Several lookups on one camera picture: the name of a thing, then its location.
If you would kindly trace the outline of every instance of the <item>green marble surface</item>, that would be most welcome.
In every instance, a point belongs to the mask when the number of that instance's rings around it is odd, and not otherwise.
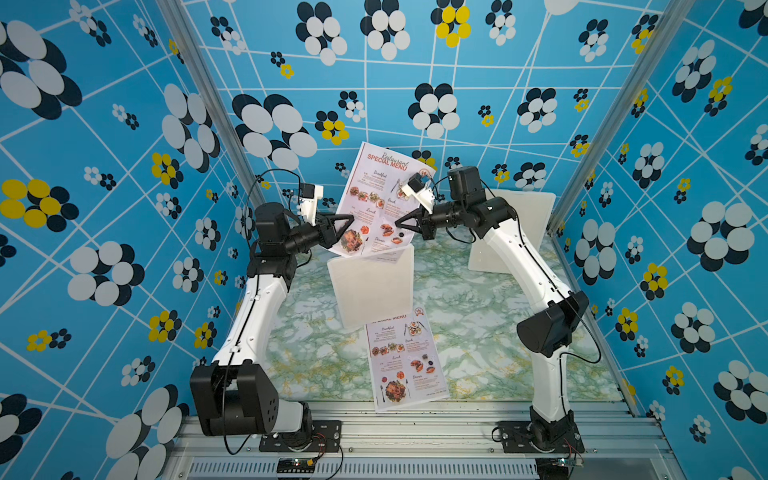
[[[414,240],[414,247],[414,306],[424,306],[429,316],[452,399],[531,401],[531,360],[515,325],[532,311],[515,278],[468,270],[470,246],[447,236]],[[547,237],[540,251],[567,278]],[[372,400],[365,328],[344,329],[338,319],[326,266],[333,257],[315,249],[278,312],[264,366],[283,399]],[[597,357],[584,328],[575,332],[571,348]],[[621,400],[604,362],[572,357],[568,392],[572,401]]]

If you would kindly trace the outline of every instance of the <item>metal base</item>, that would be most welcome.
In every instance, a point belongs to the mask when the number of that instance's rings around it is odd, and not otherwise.
[[[568,443],[579,453],[584,453],[584,443],[581,441],[581,434],[576,425],[568,431],[554,447],[552,452],[542,452],[531,444],[528,439],[531,434],[528,431],[530,421],[524,422],[499,422],[498,433],[502,438],[502,447],[504,453],[551,453],[551,454],[569,454],[571,449]]]
[[[341,422],[338,420],[315,420],[312,422],[312,433],[320,433],[326,437],[326,453],[336,453],[339,451],[339,444],[336,442],[341,437]],[[278,453],[317,453],[320,451],[320,440],[313,440],[308,447],[301,450],[290,448],[287,444],[291,443],[289,433],[281,433],[277,438],[272,435],[262,435],[259,443],[259,452],[278,452]]]

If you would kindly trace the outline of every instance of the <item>wall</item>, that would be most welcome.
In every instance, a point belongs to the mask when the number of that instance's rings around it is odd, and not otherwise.
[[[558,232],[688,478],[768,476],[768,20],[750,5],[693,6]]]
[[[560,196],[666,6],[596,3],[185,5],[254,172],[295,170],[333,208],[362,141]],[[261,185],[285,203],[295,182]]]
[[[0,20],[0,478],[154,478],[242,293],[243,188],[152,1]]]

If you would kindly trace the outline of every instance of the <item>menu paper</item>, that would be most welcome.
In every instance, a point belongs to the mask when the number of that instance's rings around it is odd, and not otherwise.
[[[411,243],[414,233],[395,227],[395,220],[419,207],[405,199],[400,183],[413,174],[432,178],[436,170],[407,155],[366,142],[346,182],[337,214],[352,214],[355,221],[330,250],[342,257],[384,252]]]
[[[406,315],[368,323],[366,332],[377,412],[450,396],[435,338],[422,307]]]

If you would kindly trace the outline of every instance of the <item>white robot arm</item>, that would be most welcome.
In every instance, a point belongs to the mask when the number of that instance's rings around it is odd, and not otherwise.
[[[309,407],[279,399],[261,364],[277,310],[296,274],[296,254],[307,253],[315,245],[332,247],[354,217],[318,214],[321,186],[300,183],[299,191],[304,222],[278,203],[260,205],[254,212],[259,236],[250,246],[245,297],[211,364],[192,372],[190,390],[205,435],[224,435],[226,441],[226,435],[279,432],[287,445],[289,440],[304,445],[311,438]],[[288,218],[298,224],[291,227]],[[338,220],[345,223],[337,230]]]
[[[517,326],[518,336],[531,350],[534,398],[531,406],[531,441],[540,450],[551,447],[574,426],[565,382],[565,359],[571,334],[589,303],[584,293],[573,293],[549,268],[520,227],[514,208],[500,197],[485,199],[476,167],[461,167],[449,174],[454,201],[433,204],[434,197],[417,174],[401,185],[422,205],[396,221],[396,226],[432,240],[438,228],[464,226],[476,233],[502,259],[531,304],[534,315]],[[511,229],[499,228],[507,224]]]

